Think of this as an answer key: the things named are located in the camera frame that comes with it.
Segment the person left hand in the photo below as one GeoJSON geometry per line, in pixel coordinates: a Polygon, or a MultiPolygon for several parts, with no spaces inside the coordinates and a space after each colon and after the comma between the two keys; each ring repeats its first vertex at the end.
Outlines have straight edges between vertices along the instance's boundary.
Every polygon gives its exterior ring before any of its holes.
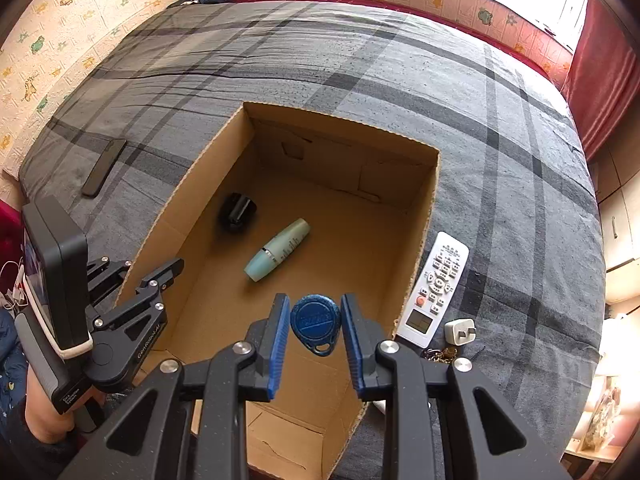
{"type": "Polygon", "coordinates": [[[105,399],[104,392],[91,387],[66,413],[60,414],[40,385],[32,367],[28,367],[25,420],[32,435],[44,444],[63,441],[66,434],[75,428],[75,412],[80,410],[89,400],[96,400],[100,405],[103,405],[105,399]]]}

